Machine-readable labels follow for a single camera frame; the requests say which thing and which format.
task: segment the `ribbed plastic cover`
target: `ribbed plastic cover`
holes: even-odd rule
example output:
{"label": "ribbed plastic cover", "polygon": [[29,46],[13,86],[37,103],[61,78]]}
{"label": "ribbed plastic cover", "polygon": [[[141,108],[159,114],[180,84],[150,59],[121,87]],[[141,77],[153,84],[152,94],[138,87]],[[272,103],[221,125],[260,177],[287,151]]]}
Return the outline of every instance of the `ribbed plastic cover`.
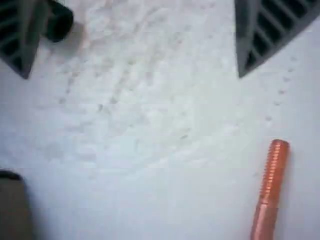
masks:
{"label": "ribbed plastic cover", "polygon": [[264,63],[319,13],[320,0],[235,0],[239,76]]}
{"label": "ribbed plastic cover", "polygon": [[0,57],[25,79],[48,12],[45,0],[0,0]]}

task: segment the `black plastic part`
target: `black plastic part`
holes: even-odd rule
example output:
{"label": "black plastic part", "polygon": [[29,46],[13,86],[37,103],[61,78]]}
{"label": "black plastic part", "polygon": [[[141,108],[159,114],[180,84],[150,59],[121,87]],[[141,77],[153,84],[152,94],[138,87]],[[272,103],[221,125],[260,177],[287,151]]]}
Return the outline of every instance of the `black plastic part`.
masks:
{"label": "black plastic part", "polygon": [[21,77],[29,77],[40,35],[64,39],[73,13],[53,0],[0,0],[0,58]]}
{"label": "black plastic part", "polygon": [[0,169],[0,179],[9,179],[20,181],[22,178],[15,172]]}
{"label": "black plastic part", "polygon": [[44,36],[57,43],[65,39],[74,23],[74,13],[60,3],[48,0],[51,14],[49,16]]}
{"label": "black plastic part", "polygon": [[263,64],[319,13],[320,0],[235,0],[239,77]]}
{"label": "black plastic part", "polygon": [[18,174],[0,169],[0,239],[36,240],[25,183]]}

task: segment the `copper bolt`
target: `copper bolt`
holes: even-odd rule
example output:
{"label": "copper bolt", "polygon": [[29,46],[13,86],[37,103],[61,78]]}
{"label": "copper bolt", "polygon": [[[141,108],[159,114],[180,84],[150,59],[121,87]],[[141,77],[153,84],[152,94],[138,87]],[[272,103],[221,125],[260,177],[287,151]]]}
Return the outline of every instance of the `copper bolt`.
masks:
{"label": "copper bolt", "polygon": [[288,142],[278,139],[273,140],[270,145],[253,219],[251,240],[273,240],[274,238],[281,184],[289,148]]}

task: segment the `white surface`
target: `white surface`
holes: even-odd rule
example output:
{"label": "white surface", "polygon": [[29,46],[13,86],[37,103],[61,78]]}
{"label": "white surface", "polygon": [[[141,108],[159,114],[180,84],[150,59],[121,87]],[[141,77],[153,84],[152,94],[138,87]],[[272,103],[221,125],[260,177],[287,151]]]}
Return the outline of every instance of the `white surface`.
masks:
{"label": "white surface", "polygon": [[239,80],[232,0],[66,4],[73,55],[42,44],[29,81],[0,63],[0,166],[41,239],[247,240],[273,138],[292,149],[276,239],[319,238],[319,20]]}

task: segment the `gray plastic housing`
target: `gray plastic housing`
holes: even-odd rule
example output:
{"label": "gray plastic housing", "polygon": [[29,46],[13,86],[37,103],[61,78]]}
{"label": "gray plastic housing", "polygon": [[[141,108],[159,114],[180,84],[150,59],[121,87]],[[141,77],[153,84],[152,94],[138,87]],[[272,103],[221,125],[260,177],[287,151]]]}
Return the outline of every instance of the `gray plastic housing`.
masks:
{"label": "gray plastic housing", "polygon": [[320,0],[235,0],[239,77],[263,64],[319,13]]}
{"label": "gray plastic housing", "polygon": [[59,42],[73,20],[73,12],[54,0],[0,0],[0,58],[27,79],[41,34]]}

